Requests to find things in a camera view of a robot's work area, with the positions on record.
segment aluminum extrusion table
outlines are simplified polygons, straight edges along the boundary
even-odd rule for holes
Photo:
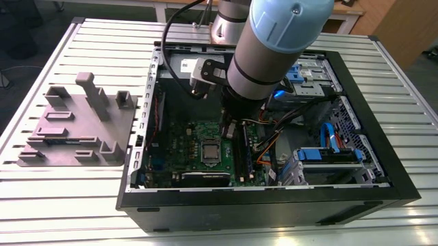
[[[80,19],[72,23],[0,137],[0,243],[121,245],[425,245],[438,243],[438,118],[380,42],[322,34],[310,49],[338,51],[422,199],[348,225],[213,232],[145,233],[117,196],[123,167],[22,168],[18,154],[52,85],[83,93],[78,72],[94,72],[109,95],[141,96],[154,41],[165,24]],[[173,25],[170,41],[209,43],[209,28]]]

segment wooden table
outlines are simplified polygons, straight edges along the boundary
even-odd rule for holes
[[[221,0],[213,0],[213,11],[218,11],[219,1]],[[155,8],[157,22],[166,23],[166,9],[181,9],[185,5],[191,3],[193,0],[64,0],[64,2],[153,7]],[[194,6],[193,9],[205,10],[206,3],[207,1]],[[360,16],[364,14],[365,10],[357,2],[353,7],[342,5],[341,2],[336,2],[334,12],[330,19],[342,20],[337,33],[349,34]]]

